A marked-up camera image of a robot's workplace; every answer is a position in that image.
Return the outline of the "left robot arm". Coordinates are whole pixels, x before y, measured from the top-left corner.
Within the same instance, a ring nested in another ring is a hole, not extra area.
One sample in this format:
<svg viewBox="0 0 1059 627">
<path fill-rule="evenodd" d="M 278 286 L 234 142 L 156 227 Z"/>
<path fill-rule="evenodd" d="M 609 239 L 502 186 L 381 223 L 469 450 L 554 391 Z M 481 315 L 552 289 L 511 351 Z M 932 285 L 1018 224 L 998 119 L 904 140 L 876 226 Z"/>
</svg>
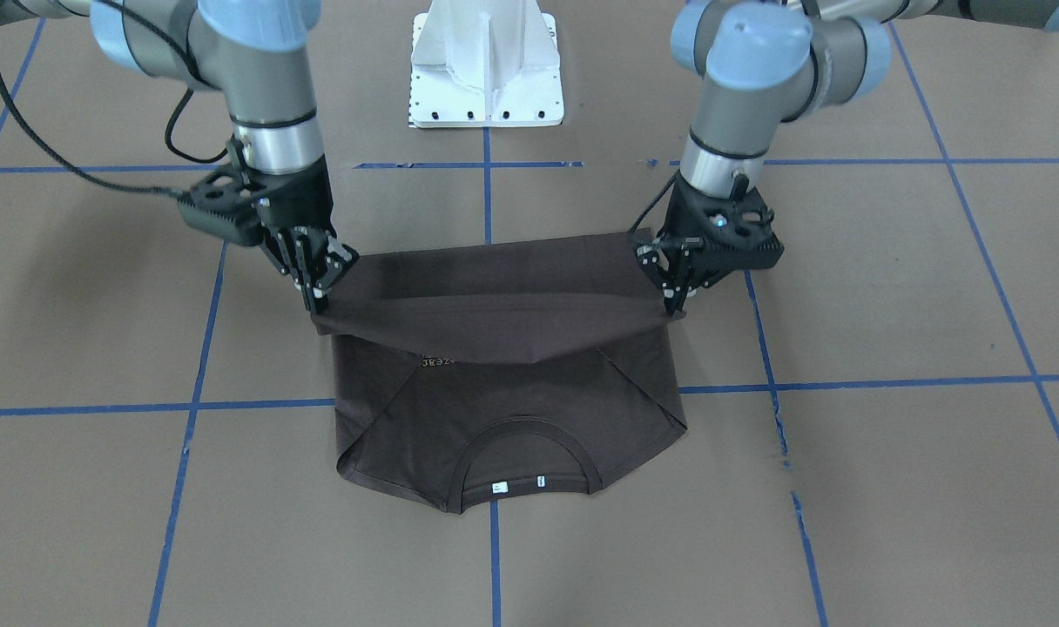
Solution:
<svg viewBox="0 0 1059 627">
<path fill-rule="evenodd" d="M 887 24 L 915 17 L 1059 33 L 1059 1 L 689 1 L 674 59 L 702 78 L 654 237 L 630 230 L 666 314 L 730 273 L 783 254 L 758 181 L 782 124 L 874 91 L 892 62 Z"/>
</svg>

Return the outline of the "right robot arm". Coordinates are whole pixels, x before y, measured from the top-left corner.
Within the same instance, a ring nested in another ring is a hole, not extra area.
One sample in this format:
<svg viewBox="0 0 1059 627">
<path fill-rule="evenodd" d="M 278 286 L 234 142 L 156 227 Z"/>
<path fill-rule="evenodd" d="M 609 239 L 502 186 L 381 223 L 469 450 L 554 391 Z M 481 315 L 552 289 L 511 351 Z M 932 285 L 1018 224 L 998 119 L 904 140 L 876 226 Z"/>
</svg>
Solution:
<svg viewBox="0 0 1059 627">
<path fill-rule="evenodd" d="M 0 1 L 0 25 L 35 17 L 86 17 L 119 66 L 217 91 L 232 135 L 214 171 L 186 190 L 122 185 L 124 193 L 176 199 L 192 229 L 259 247 L 290 277 L 311 314 L 327 308 L 334 283 L 358 261 L 337 239 L 333 191 L 307 36 L 318 1 Z M 0 96 L 25 132 L 0 72 Z"/>
</svg>

